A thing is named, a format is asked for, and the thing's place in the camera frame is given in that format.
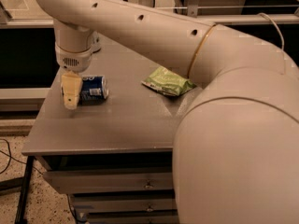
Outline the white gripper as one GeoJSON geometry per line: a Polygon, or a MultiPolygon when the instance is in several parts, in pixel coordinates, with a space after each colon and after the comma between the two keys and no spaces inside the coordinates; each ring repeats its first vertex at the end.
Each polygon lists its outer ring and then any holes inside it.
{"type": "Polygon", "coordinates": [[[64,106],[75,110],[78,106],[79,95],[82,88],[82,77],[77,73],[85,71],[91,64],[92,49],[80,52],[66,51],[55,45],[57,63],[68,72],[61,76],[61,87],[64,106]]]}

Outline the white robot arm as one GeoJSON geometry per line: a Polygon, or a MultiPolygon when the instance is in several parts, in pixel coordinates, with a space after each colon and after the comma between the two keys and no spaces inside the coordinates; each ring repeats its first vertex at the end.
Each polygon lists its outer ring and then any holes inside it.
{"type": "Polygon", "coordinates": [[[180,224],[299,224],[299,69],[282,49],[120,0],[36,0],[67,51],[93,29],[202,86],[176,131],[180,224]]]}

